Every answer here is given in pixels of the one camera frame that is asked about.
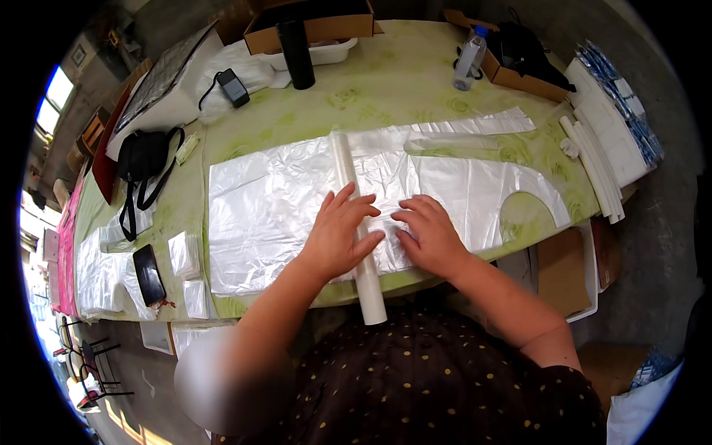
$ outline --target black shoulder bag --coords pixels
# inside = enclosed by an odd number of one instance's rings
[[[126,239],[129,241],[136,239],[136,214],[133,204],[134,187],[139,186],[136,207],[139,210],[146,210],[151,207],[173,170],[173,166],[176,163],[175,157],[148,199],[145,198],[146,186],[148,180],[159,174],[163,167],[166,166],[169,144],[176,132],[180,132],[180,141],[178,142],[178,148],[180,148],[183,145],[185,132],[178,127],[169,131],[167,135],[160,131],[143,132],[138,130],[128,135],[121,144],[117,169],[119,177],[126,181],[127,191],[126,202],[121,215],[119,215],[119,224],[121,224],[121,230],[123,230]],[[129,215],[129,230],[124,227],[126,213]]]

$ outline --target black charger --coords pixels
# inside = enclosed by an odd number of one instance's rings
[[[235,72],[232,71],[232,68],[228,68],[225,71],[215,73],[212,85],[210,85],[210,88],[208,88],[198,102],[198,110],[203,110],[203,99],[213,90],[215,82],[220,85],[220,89],[223,91],[225,98],[232,103],[233,108],[240,108],[250,101],[250,95],[247,93],[245,85],[242,85],[242,82],[235,75]]]

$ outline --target bottle cap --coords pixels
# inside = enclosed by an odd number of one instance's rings
[[[489,34],[489,30],[482,25],[477,25],[475,26],[475,34],[477,34],[478,36],[487,37],[487,34]]]

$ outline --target black thermos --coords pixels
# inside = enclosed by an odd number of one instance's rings
[[[277,23],[277,36],[282,45],[282,54],[287,62],[289,75],[295,90],[306,90],[314,85],[314,67],[309,56],[307,33],[303,21]]]

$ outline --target green floral tablecloth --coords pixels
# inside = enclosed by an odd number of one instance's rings
[[[496,137],[499,150],[473,153],[466,147],[443,147],[422,155],[480,157],[532,167],[556,187],[574,224],[599,211],[595,193],[578,159],[559,148],[565,133],[558,123],[572,109],[537,96],[490,84],[486,78],[461,92],[451,86],[452,63],[465,33],[448,23],[381,21],[383,34],[363,38],[351,48],[346,61],[316,66],[316,84],[304,91],[291,85],[283,90],[254,93],[250,103],[205,128],[198,122],[186,127],[197,132],[201,143],[181,167],[174,170],[158,200],[153,227],[140,234],[135,247],[151,243],[168,293],[175,303],[164,306],[159,320],[186,320],[180,280],[170,269],[167,240],[183,230],[201,233],[207,269],[206,189],[210,165],[277,145],[323,136],[334,124],[346,130],[370,130],[389,125],[435,122],[487,115],[518,106],[537,130]],[[108,222],[120,205],[117,192],[106,205],[91,176],[80,200],[75,242]],[[491,260],[512,253],[557,233],[546,206],[532,195],[512,195],[501,209],[504,244],[482,253]],[[419,270],[381,276],[388,296],[403,295],[439,282]],[[239,317],[245,306],[234,298],[213,298],[221,318]],[[353,283],[327,286],[314,306],[355,301]],[[106,313],[103,318],[135,320],[131,313]]]

